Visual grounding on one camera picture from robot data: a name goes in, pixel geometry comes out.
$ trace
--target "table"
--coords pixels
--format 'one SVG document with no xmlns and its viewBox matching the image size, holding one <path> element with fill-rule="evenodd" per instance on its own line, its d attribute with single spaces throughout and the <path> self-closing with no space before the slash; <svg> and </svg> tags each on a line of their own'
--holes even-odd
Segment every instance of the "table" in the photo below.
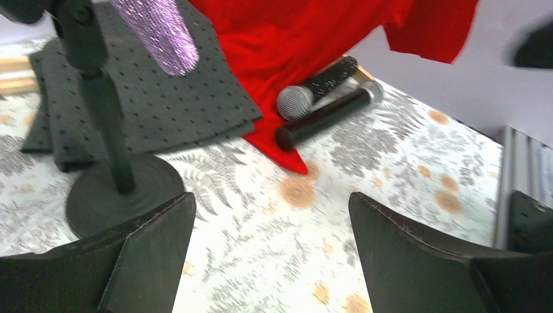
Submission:
<svg viewBox="0 0 553 313">
<path fill-rule="evenodd" d="M 1 47 L 0 57 L 44 41 Z M 348 214 L 353 191 L 491 245 L 501 146 L 382 84 L 383 104 L 299 148 L 307 176 L 284 171 L 242 139 L 160 155 L 198 202 L 174 312 L 371 312 Z M 64 201 L 79 173 L 18 152 L 38 102 L 36 93 L 0 99 L 2 256 L 76 240 Z"/>
</svg>

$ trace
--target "gray wall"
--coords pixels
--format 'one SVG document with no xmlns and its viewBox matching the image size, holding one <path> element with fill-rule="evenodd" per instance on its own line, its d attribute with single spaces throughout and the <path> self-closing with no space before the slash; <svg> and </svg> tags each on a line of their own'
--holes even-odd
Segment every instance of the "gray wall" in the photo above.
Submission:
<svg viewBox="0 0 553 313">
<path fill-rule="evenodd" d="M 553 0 L 481 0 L 466 48 L 453 65 L 390 52 L 381 29 L 350 54 L 383 81 L 491 136 L 508 124 L 553 146 L 553 71 L 505 65 L 505 50 L 551 14 Z M 0 44 L 50 34 L 49 19 L 26 26 L 0 16 Z"/>
</svg>

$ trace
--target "black round base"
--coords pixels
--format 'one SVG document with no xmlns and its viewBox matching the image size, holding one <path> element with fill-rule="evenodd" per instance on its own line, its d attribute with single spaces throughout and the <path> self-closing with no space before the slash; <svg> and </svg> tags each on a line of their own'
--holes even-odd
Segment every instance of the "black round base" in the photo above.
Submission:
<svg viewBox="0 0 553 313">
<path fill-rule="evenodd" d="M 118 193 L 107 162 L 95 164 L 77 179 L 69 192 L 65 214 L 71 230 L 89 237 L 151 211 L 185 191 L 179 173 L 151 155 L 130 158 L 135 189 Z"/>
</svg>

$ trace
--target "gray fabric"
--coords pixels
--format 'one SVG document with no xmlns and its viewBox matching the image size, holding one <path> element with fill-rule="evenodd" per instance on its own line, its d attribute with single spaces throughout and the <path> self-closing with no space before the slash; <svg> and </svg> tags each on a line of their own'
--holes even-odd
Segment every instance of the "gray fabric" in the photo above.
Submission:
<svg viewBox="0 0 553 313">
<path fill-rule="evenodd" d="M 96 5 L 110 55 L 106 70 L 121 98 L 124 133 L 132 153 L 197 147 L 243 136 L 262 117 L 228 67 L 211 22 L 187 1 L 178 2 L 201 55 L 195 71 L 182 77 L 159 69 L 109 3 Z M 52 149 L 58 164 L 103 159 L 99 135 L 78 94 L 78 73 L 65 60 L 60 41 L 49 42 L 31 62 L 44 99 L 23 150 Z"/>
</svg>

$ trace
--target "silver microphone grille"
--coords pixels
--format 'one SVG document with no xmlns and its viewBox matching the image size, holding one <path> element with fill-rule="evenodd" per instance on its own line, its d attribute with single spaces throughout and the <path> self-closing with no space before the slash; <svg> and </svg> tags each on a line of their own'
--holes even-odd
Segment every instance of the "silver microphone grille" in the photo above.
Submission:
<svg viewBox="0 0 553 313">
<path fill-rule="evenodd" d="M 370 104 L 378 105 L 384 101 L 384 88 L 382 84 L 376 80 L 367 80 L 359 85 L 359 88 L 363 88 L 370 95 Z"/>
<path fill-rule="evenodd" d="M 276 100 L 276 109 L 280 116 L 288 121 L 300 119 L 311 112 L 313 94 L 301 86 L 284 88 Z"/>
</svg>

